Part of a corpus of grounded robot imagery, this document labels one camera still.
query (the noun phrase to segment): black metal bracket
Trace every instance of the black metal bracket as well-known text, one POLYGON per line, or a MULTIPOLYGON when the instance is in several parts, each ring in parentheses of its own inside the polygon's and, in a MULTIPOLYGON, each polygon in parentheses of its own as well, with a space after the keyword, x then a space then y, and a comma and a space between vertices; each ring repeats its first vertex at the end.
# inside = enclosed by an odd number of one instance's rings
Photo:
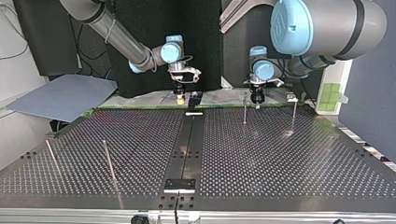
POLYGON ((194 193, 195 192, 194 179, 168 179, 165 183, 165 193, 194 193))

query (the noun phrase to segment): green tape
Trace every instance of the green tape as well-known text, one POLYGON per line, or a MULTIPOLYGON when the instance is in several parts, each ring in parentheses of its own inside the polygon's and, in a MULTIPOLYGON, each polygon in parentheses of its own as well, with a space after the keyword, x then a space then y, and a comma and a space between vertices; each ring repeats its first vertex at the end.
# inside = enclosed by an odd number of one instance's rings
POLYGON ((340 101, 341 84, 326 83, 323 84, 322 93, 319 100, 319 111, 334 112, 340 101))

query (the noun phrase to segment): cable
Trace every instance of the cable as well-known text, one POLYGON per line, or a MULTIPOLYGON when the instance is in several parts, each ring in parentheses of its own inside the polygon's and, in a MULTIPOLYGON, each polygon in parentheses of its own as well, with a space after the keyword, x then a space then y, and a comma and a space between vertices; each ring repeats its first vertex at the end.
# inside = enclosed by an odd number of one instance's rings
POLYGON ((113 23, 110 26, 110 29, 107 32, 106 38, 105 38, 105 44, 107 44, 108 39, 110 38, 111 33, 113 32, 114 26, 116 25, 116 19, 113 20, 113 23))
MULTIPOLYGON (((10 10, 17 18, 18 18, 18 14, 15 11, 14 8, 12 8, 11 6, 0 2, 0 7, 5 7, 8 10, 10 10)), ((13 27, 13 29, 15 30, 15 32, 26 42, 26 46, 24 48, 24 50, 20 53, 17 53, 15 55, 11 55, 11 56, 7 56, 7 57, 3 57, 0 58, 0 60, 8 60, 8 59, 13 59, 13 58, 17 58, 19 56, 21 56, 22 54, 24 54, 28 49, 29 49, 29 44, 27 43, 26 39, 24 38, 23 34, 17 29, 17 27, 14 25, 14 23, 12 23, 12 21, 9 19, 9 17, 7 16, 7 14, 2 10, 3 15, 5 16, 6 20, 8 21, 8 23, 13 27)))
POLYGON ((93 76, 93 73, 96 73, 96 75, 98 75, 99 77, 104 78, 98 71, 96 71, 96 70, 92 67, 92 65, 91 65, 90 63, 88 63, 87 61, 85 61, 85 60, 82 59, 82 58, 81 58, 81 61, 84 62, 85 64, 87 64, 88 67, 91 69, 90 76, 93 76))
POLYGON ((312 67, 312 66, 308 65, 308 64, 304 61, 303 56, 300 56, 299 58, 300 58, 300 62, 303 64, 303 66, 305 66, 305 67, 308 68, 308 69, 311 69, 312 71, 321 71, 321 70, 326 69, 326 68, 328 68, 328 67, 330 66, 330 64, 326 63, 327 65, 325 65, 325 66, 323 66, 323 67, 319 67, 319 68, 312 67))
POLYGON ((111 71, 113 71, 113 68, 112 68, 112 67, 110 67, 110 68, 107 70, 106 75, 105 75, 105 79, 108 79, 108 77, 110 76, 111 71))
POLYGON ((84 51, 82 51, 82 49, 79 45, 79 41, 81 39, 81 34, 82 34, 83 28, 84 28, 84 24, 81 24, 81 26, 79 27, 79 30, 78 30, 78 37, 77 37, 77 41, 76 41, 77 42, 76 46, 77 46, 78 52, 80 52, 84 57, 86 57, 89 60, 92 60, 92 61, 98 60, 99 58, 101 58, 103 55, 105 55, 107 53, 107 50, 105 50, 104 52, 100 53, 99 55, 97 55, 95 57, 91 57, 88 54, 84 53, 84 51))
POLYGON ((176 224, 178 224, 178 215, 177 215, 178 196, 179 196, 179 195, 177 195, 176 206, 175 206, 175 223, 176 223, 176 224))
POLYGON ((0 58, 0 60, 7 60, 7 59, 17 58, 17 57, 21 56, 22 54, 26 53, 26 51, 28 49, 29 49, 29 45, 26 44, 25 49, 21 53, 18 53, 18 54, 12 55, 12 56, 7 56, 7 57, 4 57, 4 58, 0 58))
POLYGON ((314 106, 315 106, 315 108, 316 108, 316 107, 317 107, 317 104, 314 102, 314 98, 312 98, 311 95, 309 94, 308 90, 307 90, 306 87, 305 87, 305 84, 303 83, 303 80, 300 79, 300 81, 301 81, 301 84, 303 85, 304 91, 306 92, 306 94, 307 94, 308 97, 309 97, 309 100, 311 100, 312 104, 314 104, 314 106))

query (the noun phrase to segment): white wall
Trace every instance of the white wall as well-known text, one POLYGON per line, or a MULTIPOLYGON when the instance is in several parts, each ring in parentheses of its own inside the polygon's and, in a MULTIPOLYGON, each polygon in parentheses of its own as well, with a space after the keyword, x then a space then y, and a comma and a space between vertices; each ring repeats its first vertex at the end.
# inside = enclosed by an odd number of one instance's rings
MULTIPOLYGON (((13 6, 12 0, 0 1, 13 6)), ((21 30, 15 15, 4 7, 0 9, 0 58, 4 58, 22 52, 26 42, 15 32, 3 13, 21 30)), ((17 58, 0 60, 0 170, 40 144, 44 135, 50 132, 47 119, 4 109, 18 97, 44 84, 45 80, 38 74, 29 50, 17 58)))

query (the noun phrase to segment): black panel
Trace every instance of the black panel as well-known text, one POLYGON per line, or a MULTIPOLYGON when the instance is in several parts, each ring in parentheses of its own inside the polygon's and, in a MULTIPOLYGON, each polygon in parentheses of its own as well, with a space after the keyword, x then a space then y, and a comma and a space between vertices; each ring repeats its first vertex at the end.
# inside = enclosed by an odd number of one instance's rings
MULTIPOLYGON (((191 65, 203 71, 200 90, 220 86, 220 0, 117 0, 117 19, 133 36, 150 48, 164 44, 167 35, 182 34, 186 54, 194 56, 191 65)), ((157 73, 136 75, 117 50, 108 47, 114 75, 124 97, 173 88, 167 67, 157 73)))
POLYGON ((41 76, 78 71, 69 17, 59 1, 14 0, 21 28, 41 76))
POLYGON ((371 146, 396 161, 396 1, 376 1, 388 17, 387 33, 378 46, 358 59, 350 71, 340 121, 371 146))

